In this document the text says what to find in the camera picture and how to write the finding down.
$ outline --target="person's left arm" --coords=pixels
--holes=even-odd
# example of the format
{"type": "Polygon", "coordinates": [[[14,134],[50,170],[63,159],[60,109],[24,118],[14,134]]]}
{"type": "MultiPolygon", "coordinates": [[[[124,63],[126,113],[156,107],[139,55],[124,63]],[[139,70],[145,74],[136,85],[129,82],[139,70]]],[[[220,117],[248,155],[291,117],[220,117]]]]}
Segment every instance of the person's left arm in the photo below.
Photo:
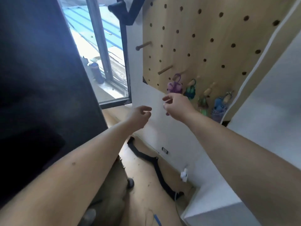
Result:
{"type": "Polygon", "coordinates": [[[62,157],[0,211],[0,225],[76,226],[104,182],[126,138],[149,120],[150,107],[62,157]]]}

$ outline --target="person's left hand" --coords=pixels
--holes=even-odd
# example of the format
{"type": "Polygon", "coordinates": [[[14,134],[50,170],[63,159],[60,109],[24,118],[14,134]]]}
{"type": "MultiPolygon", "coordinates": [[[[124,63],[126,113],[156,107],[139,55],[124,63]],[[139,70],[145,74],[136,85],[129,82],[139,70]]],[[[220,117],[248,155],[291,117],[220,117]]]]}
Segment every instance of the person's left hand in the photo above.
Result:
{"type": "Polygon", "coordinates": [[[131,110],[126,122],[132,132],[142,129],[151,117],[152,108],[142,105],[131,110]]]}

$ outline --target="forearm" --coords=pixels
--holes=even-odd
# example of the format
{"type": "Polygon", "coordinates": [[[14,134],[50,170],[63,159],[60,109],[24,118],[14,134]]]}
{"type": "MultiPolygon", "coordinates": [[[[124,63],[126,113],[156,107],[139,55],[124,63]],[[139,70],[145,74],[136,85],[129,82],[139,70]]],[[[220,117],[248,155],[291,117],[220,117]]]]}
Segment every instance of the forearm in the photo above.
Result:
{"type": "Polygon", "coordinates": [[[61,158],[1,210],[0,224],[77,225],[131,132],[121,122],[61,158]]]}
{"type": "Polygon", "coordinates": [[[186,116],[183,122],[262,224],[299,222],[300,170],[198,112],[186,116]]]}

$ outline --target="white plug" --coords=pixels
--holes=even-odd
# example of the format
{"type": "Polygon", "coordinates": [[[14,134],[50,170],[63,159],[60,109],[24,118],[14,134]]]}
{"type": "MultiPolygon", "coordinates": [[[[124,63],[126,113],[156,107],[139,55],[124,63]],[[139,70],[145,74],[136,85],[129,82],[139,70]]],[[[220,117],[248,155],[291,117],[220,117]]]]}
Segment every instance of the white plug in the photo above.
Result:
{"type": "Polygon", "coordinates": [[[187,178],[188,178],[188,169],[187,168],[185,168],[184,171],[181,172],[180,177],[183,182],[187,182],[187,178]]]}

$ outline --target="window pane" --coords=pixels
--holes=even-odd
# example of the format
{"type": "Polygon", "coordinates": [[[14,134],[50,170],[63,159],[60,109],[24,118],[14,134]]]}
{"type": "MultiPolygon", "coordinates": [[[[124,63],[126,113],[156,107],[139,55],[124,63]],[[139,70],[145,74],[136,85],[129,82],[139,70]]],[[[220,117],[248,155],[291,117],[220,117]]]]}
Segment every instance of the window pane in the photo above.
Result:
{"type": "Polygon", "coordinates": [[[59,2],[98,101],[127,98],[129,92],[119,20],[107,8],[116,0],[98,0],[105,44],[111,63],[111,81],[106,79],[86,0],[59,0],[59,2]]]}

